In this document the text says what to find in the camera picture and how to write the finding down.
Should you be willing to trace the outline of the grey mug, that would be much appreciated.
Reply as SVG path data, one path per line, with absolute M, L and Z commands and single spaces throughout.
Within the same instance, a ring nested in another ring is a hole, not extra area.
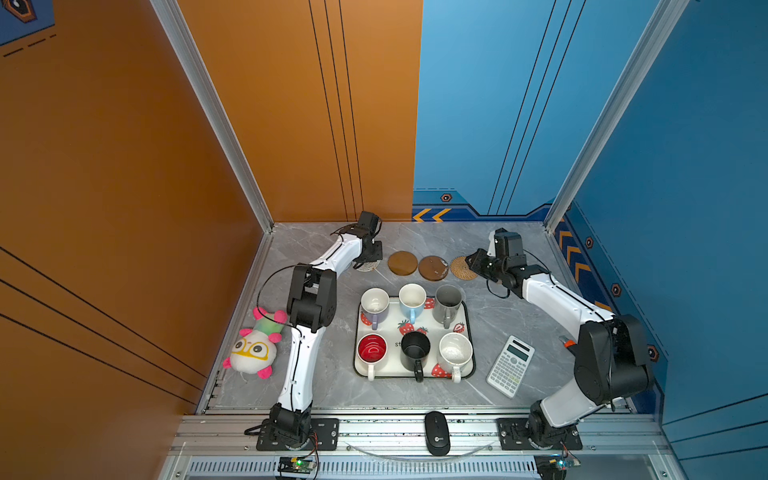
M 458 314 L 464 300 L 463 291 L 453 285 L 440 286 L 434 296 L 432 316 L 443 328 L 447 329 Z

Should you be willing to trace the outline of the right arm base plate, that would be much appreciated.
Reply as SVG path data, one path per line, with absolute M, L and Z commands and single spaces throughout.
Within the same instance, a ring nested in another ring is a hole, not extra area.
M 536 419 L 499 418 L 497 433 L 503 450 L 555 450 L 583 449 L 581 436 L 575 425 L 555 428 L 546 421 Z

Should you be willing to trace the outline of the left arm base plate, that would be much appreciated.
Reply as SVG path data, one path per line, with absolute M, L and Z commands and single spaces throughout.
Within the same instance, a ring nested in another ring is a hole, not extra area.
M 260 425 L 256 442 L 258 451 L 312 450 L 335 451 L 338 446 L 340 421 L 338 418 L 317 418 L 309 420 L 292 431 L 276 426 L 265 420 Z

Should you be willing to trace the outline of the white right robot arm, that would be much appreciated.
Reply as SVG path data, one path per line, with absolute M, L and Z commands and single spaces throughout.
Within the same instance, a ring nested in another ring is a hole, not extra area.
M 654 375 L 640 320 L 597 307 L 558 283 L 540 265 L 499 259 L 484 249 L 469 255 L 466 264 L 477 275 L 501 283 L 542 309 L 576 338 L 573 378 L 530 407 L 527 435 L 535 447 L 562 444 L 581 419 L 616 399 L 652 388 Z

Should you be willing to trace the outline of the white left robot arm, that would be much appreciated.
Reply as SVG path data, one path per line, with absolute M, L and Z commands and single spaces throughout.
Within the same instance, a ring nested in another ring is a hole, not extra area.
M 291 349 L 283 387 L 265 423 L 271 440 L 300 448 L 311 434 L 313 377 L 323 335 L 337 311 L 338 278 L 383 258 L 377 232 L 347 225 L 319 258 L 293 266 L 286 312 Z

